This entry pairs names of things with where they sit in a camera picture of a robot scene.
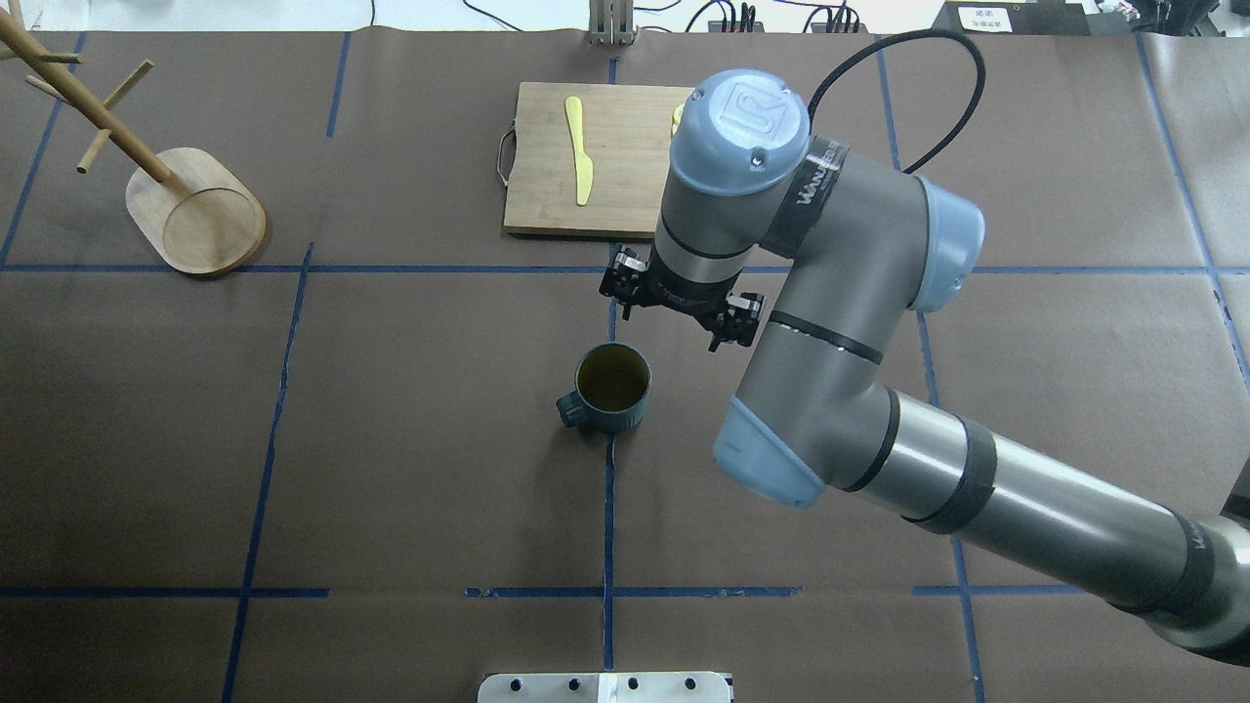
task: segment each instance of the knife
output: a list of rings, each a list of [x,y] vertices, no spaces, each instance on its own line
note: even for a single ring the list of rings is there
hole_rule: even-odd
[[[569,118],[569,134],[572,135],[572,165],[578,174],[578,205],[590,200],[590,184],[595,180],[595,164],[586,155],[581,136],[581,98],[570,95],[564,101],[564,114]]]

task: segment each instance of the blue joint cap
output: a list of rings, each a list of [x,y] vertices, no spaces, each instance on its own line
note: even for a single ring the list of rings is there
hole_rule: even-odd
[[[736,395],[711,453],[734,480],[782,505],[811,508],[825,492],[825,482]]]
[[[912,310],[932,313],[964,288],[985,243],[985,215],[972,203],[920,178],[929,201],[929,253]]]
[[[810,126],[802,99],[781,79],[754,69],[721,71],[686,99],[669,164],[700,193],[759,193],[799,166]]]

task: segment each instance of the dark teal mug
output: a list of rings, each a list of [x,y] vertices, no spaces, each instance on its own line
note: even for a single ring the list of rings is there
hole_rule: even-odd
[[[642,422],[651,367],[632,346],[609,341],[581,358],[572,389],[555,402],[564,427],[590,425],[619,434]]]

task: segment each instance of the robotic arm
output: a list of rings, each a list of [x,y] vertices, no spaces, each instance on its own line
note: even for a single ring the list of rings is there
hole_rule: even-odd
[[[949,303],[981,211],[810,136],[801,99],[725,71],[688,99],[649,261],[621,249],[600,293],[694,316],[750,346],[762,296],[731,290],[754,246],[794,266],[714,447],[751,490],[808,508],[825,485],[958,534],[1250,665],[1250,463],[1220,517],[1191,519],[876,380],[906,310]]]

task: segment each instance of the wooden cutting board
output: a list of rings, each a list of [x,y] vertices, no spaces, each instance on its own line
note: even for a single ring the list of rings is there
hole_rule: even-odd
[[[669,173],[672,110],[690,88],[522,83],[516,99],[516,159],[504,230],[600,239],[650,239]],[[590,200],[578,206],[572,140],[564,101],[581,99]]]

